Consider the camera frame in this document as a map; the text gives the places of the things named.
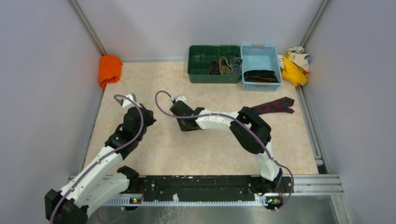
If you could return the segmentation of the red navy striped tie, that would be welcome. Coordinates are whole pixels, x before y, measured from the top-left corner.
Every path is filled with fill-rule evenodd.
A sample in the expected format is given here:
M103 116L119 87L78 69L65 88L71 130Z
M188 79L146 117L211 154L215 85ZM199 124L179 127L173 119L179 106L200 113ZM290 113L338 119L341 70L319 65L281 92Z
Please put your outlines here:
M294 105L294 102L294 99L283 97L251 108L259 115L279 112L293 114L295 111L291 107Z

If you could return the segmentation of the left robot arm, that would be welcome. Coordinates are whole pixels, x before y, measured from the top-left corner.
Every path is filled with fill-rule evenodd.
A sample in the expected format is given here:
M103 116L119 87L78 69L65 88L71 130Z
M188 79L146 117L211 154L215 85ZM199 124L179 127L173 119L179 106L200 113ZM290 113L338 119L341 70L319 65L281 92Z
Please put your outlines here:
M155 123L154 113L143 105L130 107L123 123L105 142L95 159L72 181L45 195L45 216L52 224L85 224L113 196L127 191L141 193L139 173L123 166L109 179L114 167L137 148L147 128Z

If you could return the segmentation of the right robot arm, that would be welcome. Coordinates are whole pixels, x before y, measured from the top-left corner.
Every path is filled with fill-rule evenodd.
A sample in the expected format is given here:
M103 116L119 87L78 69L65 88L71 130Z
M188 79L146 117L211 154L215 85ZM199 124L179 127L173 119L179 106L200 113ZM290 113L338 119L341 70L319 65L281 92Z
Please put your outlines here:
M238 112L217 112L203 107L191 109L183 100L174 101L170 111L177 117L182 131L221 130L231 132L241 147L253 154L268 192L281 187L280 165L271 155L271 127L252 108Z

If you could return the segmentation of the orange folded cloth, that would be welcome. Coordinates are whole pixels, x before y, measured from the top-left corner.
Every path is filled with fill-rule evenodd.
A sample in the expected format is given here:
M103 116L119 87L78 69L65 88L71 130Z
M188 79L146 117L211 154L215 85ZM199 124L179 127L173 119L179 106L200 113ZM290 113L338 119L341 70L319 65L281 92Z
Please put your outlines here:
M104 90L108 84L113 84L120 80L122 66L123 63L117 56L102 56L99 68L99 85L101 89Z

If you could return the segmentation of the dark brown rolled tie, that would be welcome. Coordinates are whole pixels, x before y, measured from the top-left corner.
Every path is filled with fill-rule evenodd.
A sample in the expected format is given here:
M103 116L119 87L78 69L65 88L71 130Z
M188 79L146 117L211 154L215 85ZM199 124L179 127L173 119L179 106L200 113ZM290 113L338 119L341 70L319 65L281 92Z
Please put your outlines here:
M220 65L218 61L211 61L209 66L210 75L219 75L220 74Z

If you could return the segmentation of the green compartment organizer tray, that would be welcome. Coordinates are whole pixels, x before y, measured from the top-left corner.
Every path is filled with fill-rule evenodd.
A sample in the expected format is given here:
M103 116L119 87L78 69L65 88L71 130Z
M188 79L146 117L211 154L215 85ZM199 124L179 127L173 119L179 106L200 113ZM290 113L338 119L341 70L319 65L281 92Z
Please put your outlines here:
M210 75L211 61L218 61L226 57L228 62L236 57L240 58L238 45L191 45L188 54L187 73L191 83L195 84L236 84L241 75Z

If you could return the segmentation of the olive rolled tie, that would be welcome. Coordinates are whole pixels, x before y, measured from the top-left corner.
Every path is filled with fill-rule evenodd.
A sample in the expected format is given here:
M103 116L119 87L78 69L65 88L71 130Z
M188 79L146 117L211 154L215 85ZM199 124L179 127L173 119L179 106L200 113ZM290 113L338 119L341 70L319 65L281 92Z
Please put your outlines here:
M231 75L231 65L226 57L222 56L219 59L219 71L221 75Z

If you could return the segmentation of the grey rolled tie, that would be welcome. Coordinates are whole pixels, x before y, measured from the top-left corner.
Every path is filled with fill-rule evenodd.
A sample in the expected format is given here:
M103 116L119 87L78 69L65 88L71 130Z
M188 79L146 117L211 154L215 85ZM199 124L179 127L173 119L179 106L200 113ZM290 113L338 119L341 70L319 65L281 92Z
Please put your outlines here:
M243 64L243 60L239 57L231 59L230 60L231 74L232 75L241 75L242 74L242 64Z

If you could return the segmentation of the black tie in basket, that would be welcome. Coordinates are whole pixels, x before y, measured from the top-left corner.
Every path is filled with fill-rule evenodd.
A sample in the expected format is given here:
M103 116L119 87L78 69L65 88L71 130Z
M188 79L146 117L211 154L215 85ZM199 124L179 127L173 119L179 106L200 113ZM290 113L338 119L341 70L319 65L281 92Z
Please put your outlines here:
M246 82L279 83L272 70L249 70L243 73L243 79Z

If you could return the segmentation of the light blue plastic basket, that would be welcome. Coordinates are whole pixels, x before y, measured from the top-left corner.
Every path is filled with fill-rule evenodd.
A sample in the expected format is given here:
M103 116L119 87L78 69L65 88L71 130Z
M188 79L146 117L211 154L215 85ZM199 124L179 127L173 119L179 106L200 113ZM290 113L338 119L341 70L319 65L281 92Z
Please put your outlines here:
M251 70L269 70L273 71L276 77L275 83L250 82L246 81L245 75L242 74L244 91L276 91L280 87L283 80L275 46L243 44L240 46L240 54L243 73Z

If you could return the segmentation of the yellow crumpled cloth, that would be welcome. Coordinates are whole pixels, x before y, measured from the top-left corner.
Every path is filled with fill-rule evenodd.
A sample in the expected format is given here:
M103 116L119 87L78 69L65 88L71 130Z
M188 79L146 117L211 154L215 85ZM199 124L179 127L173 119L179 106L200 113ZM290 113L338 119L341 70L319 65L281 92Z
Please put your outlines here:
M281 75L284 80L290 82L295 87L304 86L305 84L307 84L307 71L294 64L284 55L280 55L278 57L278 61L281 69Z

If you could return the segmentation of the white patterned crumpled cloth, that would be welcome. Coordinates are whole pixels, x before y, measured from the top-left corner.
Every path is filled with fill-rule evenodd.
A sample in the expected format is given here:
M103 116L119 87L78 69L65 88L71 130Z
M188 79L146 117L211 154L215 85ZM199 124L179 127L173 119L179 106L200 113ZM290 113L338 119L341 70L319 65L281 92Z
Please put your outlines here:
M277 55L281 71L285 67L284 57L292 61L297 67L309 72L310 55L306 54L305 49L301 46L296 46L286 50L285 55Z

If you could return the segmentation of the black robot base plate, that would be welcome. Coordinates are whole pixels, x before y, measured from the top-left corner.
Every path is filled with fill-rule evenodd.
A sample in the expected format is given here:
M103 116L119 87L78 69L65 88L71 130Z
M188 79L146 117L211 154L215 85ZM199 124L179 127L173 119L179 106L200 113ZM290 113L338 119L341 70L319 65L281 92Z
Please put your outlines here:
M147 175L124 192L143 194L144 202L252 202L256 196L290 193L291 178L272 184L257 175Z

